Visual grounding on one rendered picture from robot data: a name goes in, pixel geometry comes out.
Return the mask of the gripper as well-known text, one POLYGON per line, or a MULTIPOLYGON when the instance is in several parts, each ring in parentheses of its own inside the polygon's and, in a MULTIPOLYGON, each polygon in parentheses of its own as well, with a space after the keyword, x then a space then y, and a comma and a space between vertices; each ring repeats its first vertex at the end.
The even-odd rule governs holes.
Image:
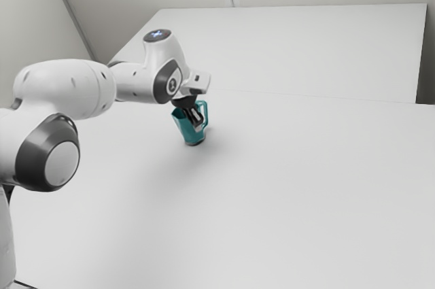
POLYGON ((196 106, 196 95, 171 99, 171 104, 176 108, 184 110, 184 114, 190 121, 195 132, 200 132, 203 130, 205 117, 203 116, 200 108, 196 106))

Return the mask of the teal faceted mug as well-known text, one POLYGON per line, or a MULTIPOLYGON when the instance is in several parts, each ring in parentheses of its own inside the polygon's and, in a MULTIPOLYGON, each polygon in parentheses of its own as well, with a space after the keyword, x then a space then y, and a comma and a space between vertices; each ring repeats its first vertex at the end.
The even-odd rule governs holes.
POLYGON ((196 101, 196 106, 200 108, 203 116, 205 117, 205 124, 203 130, 200 132, 194 131, 190 121, 186 118, 183 109, 175 108, 171 113, 185 143, 189 146, 196 146, 205 140, 205 127, 209 123, 207 102, 204 100, 196 101))

